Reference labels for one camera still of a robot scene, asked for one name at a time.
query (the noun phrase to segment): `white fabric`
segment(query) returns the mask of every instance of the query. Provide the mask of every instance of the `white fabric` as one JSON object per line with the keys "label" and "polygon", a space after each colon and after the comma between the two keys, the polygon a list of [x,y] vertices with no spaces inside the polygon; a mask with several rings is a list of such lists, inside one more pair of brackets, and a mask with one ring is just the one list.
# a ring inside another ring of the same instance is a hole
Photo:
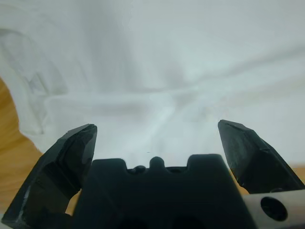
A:
{"label": "white fabric", "polygon": [[305,163],[305,1],[0,0],[0,75],[45,152],[96,124],[94,158],[224,155],[217,122]]}

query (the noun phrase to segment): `screw hole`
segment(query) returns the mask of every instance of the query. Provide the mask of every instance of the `screw hole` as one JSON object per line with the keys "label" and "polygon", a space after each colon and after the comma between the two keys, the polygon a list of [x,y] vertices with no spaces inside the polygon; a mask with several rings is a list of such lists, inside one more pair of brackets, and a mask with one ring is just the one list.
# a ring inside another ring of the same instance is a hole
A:
{"label": "screw hole", "polygon": [[287,209],[285,206],[275,198],[262,198],[261,207],[267,216],[276,221],[284,221],[288,217]]}

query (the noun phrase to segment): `black plastic mount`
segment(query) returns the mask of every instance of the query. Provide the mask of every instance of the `black plastic mount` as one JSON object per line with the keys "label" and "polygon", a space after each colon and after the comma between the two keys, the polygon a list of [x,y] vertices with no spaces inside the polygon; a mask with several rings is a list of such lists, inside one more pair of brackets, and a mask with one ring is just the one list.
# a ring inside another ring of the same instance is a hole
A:
{"label": "black plastic mount", "polygon": [[254,229],[220,155],[193,155],[187,167],[128,170],[94,160],[73,214],[73,229]]}

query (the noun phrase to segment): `wooden surface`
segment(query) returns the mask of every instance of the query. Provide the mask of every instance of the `wooden surface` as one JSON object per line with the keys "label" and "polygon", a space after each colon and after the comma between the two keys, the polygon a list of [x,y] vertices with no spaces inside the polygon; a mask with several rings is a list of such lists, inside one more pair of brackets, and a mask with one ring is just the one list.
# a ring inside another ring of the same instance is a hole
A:
{"label": "wooden surface", "polygon": [[[19,132],[14,103],[0,79],[0,213],[7,209],[40,156],[34,144]],[[294,168],[294,171],[305,182],[305,166]],[[242,194],[247,194],[245,189],[238,188]],[[69,214],[77,198],[70,201]]]}

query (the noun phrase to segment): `white cloth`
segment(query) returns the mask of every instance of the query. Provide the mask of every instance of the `white cloth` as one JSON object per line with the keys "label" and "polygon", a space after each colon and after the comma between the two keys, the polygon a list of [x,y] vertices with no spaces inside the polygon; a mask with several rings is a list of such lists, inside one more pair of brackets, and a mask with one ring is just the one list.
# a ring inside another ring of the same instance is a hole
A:
{"label": "white cloth", "polygon": [[0,0],[0,76],[45,152],[98,127],[94,158],[224,155],[217,122],[305,163],[305,1]]}

